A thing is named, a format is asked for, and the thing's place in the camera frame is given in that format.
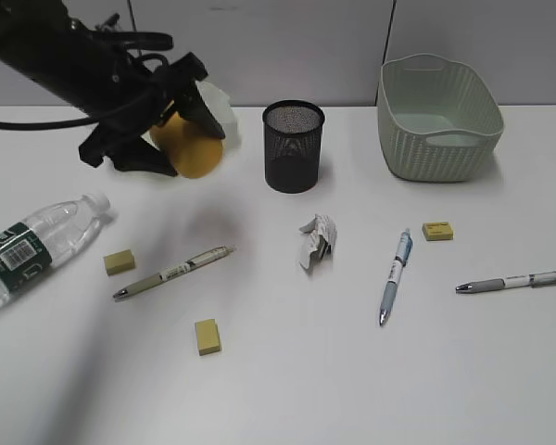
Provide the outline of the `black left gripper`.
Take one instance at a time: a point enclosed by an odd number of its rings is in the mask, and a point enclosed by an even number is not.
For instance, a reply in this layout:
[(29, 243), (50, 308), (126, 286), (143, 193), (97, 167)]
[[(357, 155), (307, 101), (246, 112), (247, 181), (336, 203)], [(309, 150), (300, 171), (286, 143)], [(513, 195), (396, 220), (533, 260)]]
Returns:
[(79, 146), (80, 159), (98, 167), (105, 158), (120, 172), (152, 172), (175, 177), (168, 156), (142, 138), (154, 125), (164, 125), (175, 113), (194, 123), (208, 137), (224, 139), (196, 83), (205, 80), (204, 63), (189, 53), (178, 61), (159, 65), (147, 79), (145, 90), (121, 111), (99, 121)]

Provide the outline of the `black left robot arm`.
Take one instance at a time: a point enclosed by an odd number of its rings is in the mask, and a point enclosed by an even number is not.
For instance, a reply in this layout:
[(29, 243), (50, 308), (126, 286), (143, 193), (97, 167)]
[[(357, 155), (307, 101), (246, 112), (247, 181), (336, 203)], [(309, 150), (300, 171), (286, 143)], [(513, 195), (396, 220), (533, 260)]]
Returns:
[(174, 177), (168, 157), (143, 135), (173, 115), (206, 136), (225, 132), (198, 91), (208, 72), (193, 53), (169, 62), (164, 32), (119, 31), (119, 16), (90, 29), (61, 1), (0, 1), (0, 61), (84, 112), (69, 121), (3, 122), (0, 130), (38, 132), (93, 125), (79, 157), (97, 168), (110, 159), (120, 172)]

